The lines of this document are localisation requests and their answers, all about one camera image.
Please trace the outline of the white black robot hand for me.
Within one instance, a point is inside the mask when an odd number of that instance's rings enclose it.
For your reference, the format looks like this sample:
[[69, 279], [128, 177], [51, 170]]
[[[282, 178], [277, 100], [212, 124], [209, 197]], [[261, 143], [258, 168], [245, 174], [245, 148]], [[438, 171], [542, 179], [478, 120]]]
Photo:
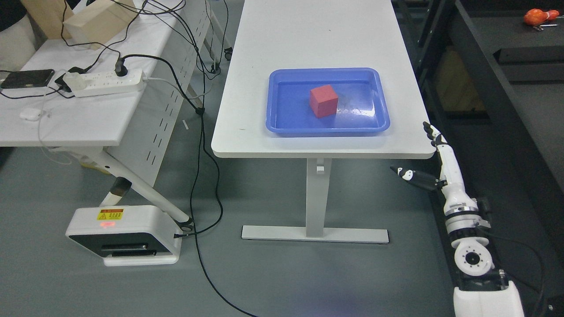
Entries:
[[478, 211], [478, 204], [467, 194], [463, 175], [453, 148], [445, 136], [427, 121], [423, 122], [423, 129], [431, 146], [435, 147], [440, 158], [440, 173], [438, 177], [423, 171], [391, 166], [390, 169], [405, 182], [425, 189], [435, 191], [439, 189], [445, 197], [443, 212], [452, 215], [462, 211]]

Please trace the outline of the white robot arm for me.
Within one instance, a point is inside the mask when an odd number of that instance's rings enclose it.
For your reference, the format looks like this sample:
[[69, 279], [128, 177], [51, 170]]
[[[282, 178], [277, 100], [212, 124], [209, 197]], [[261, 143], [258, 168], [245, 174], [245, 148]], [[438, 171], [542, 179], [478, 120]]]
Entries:
[[523, 317], [524, 310], [515, 283], [497, 268], [486, 232], [491, 228], [470, 198], [447, 199], [445, 226], [454, 249], [460, 279], [453, 291], [457, 317]]

